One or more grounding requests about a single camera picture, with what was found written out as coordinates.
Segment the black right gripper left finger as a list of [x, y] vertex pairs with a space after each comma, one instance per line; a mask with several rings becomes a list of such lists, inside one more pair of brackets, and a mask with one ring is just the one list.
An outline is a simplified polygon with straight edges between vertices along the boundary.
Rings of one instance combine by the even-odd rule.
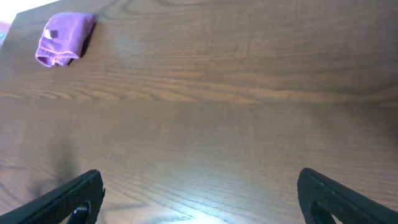
[[104, 198], [101, 174], [92, 169], [43, 196], [1, 215], [1, 223], [95, 224]]

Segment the purple cloth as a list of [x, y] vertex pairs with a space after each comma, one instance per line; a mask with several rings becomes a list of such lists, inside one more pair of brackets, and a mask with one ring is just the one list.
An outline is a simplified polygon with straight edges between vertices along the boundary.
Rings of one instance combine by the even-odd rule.
[[46, 23], [35, 52], [35, 59], [46, 67], [67, 66], [80, 58], [96, 16], [84, 12], [59, 12]]

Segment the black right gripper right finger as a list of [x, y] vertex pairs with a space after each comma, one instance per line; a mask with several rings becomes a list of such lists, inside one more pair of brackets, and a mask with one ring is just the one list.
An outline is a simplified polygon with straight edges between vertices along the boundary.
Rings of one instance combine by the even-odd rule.
[[397, 212], [313, 170], [301, 170], [298, 200], [305, 223], [395, 224]]

